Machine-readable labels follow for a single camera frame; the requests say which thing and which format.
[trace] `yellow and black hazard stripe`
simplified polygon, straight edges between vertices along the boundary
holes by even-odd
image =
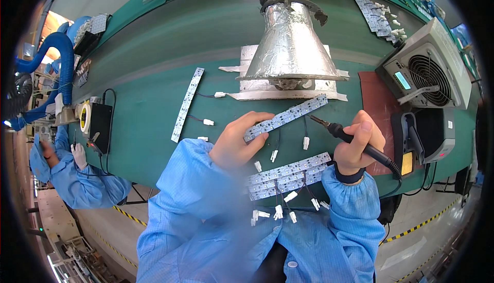
[[[436,253],[434,253],[431,257],[429,257],[428,260],[426,260],[425,262],[422,263],[422,265],[418,266],[417,268],[415,268],[415,270],[413,270],[411,273],[407,274],[406,276],[404,276],[403,278],[399,279],[398,281],[395,281],[395,283],[398,283],[398,282],[401,282],[403,281],[404,279],[408,278],[409,276],[411,276],[415,271],[419,270],[420,268],[423,267],[423,265],[425,265],[428,261],[430,261],[434,256],[436,256],[437,253],[441,252],[442,249],[444,247],[441,247],[441,249],[437,250]]]
[[[424,226],[425,224],[428,224],[429,222],[431,222],[432,220],[435,220],[437,218],[439,218],[440,215],[442,215],[445,211],[447,211],[449,208],[451,208],[451,206],[453,206],[454,204],[456,204],[456,202],[458,202],[460,200],[461,197],[458,197],[456,200],[454,200],[454,202],[452,202],[449,206],[447,206],[446,208],[444,208],[443,211],[439,212],[438,214],[436,214],[435,216],[433,216],[432,218],[426,220],[425,222],[422,222],[421,224],[405,231],[405,232],[402,232],[401,234],[399,235],[396,235],[396,236],[393,236],[391,238],[388,238],[388,239],[385,239],[383,241],[381,241],[381,243],[379,244],[380,246],[384,243],[389,243],[389,242],[392,242],[393,240],[397,240],[398,238],[400,237],[403,237],[404,235],[408,235],[409,233],[413,232],[413,231],[416,231],[417,229],[421,228],[422,226]]]
[[[108,241],[104,240],[103,237],[98,234],[98,232],[94,229],[94,227],[92,227],[90,224],[89,224],[90,228],[93,230],[93,232],[104,242],[106,243],[107,246],[109,246],[112,250],[115,251],[116,254],[120,255],[120,257],[122,257],[124,260],[126,260],[130,265],[134,266],[137,268],[137,266],[131,262],[130,260],[128,260],[128,258],[126,258],[124,255],[122,255],[120,252],[118,252],[114,247],[112,247],[111,244],[108,243]]]
[[[148,226],[148,224],[146,222],[143,222],[141,220],[139,220],[138,218],[135,218],[134,216],[132,216],[131,214],[128,214],[127,212],[124,212],[123,210],[121,210],[120,208],[118,208],[117,206],[113,206],[118,212],[120,212],[121,214],[125,215],[127,218],[129,219],[132,219],[134,221],[136,221],[137,223],[141,224],[141,225],[144,225],[144,226]]]

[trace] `red mat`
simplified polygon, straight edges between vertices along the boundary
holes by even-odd
[[[401,112],[402,108],[386,84],[374,71],[359,72],[359,77],[364,110],[372,117],[382,135],[386,138],[384,153],[394,161],[395,151],[391,115]],[[388,168],[378,162],[369,165],[367,172],[372,176],[391,174]]]

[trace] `cooling fan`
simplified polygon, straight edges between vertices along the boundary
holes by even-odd
[[[466,109],[472,84],[453,41],[437,18],[376,69],[393,95],[413,107]]]

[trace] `wristband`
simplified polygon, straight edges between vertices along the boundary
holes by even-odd
[[[366,168],[359,169],[359,171],[353,175],[342,175],[338,170],[338,163],[334,163],[334,173],[337,177],[337,180],[342,183],[352,184],[358,182],[364,175],[364,171],[366,171]]]

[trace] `soldering iron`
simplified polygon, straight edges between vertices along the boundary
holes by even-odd
[[[354,136],[345,133],[341,124],[329,123],[313,115],[310,115],[310,118],[315,122],[323,125],[335,138],[339,138],[349,144],[352,142]],[[395,175],[395,177],[398,179],[398,186],[393,191],[384,196],[381,196],[380,198],[392,196],[392,194],[399,190],[402,184],[400,168],[396,165],[396,163],[393,162],[393,160],[389,156],[386,156],[384,153],[382,153],[382,151],[377,150],[373,145],[367,144],[366,148],[364,148],[364,153],[389,168],[393,175]]]

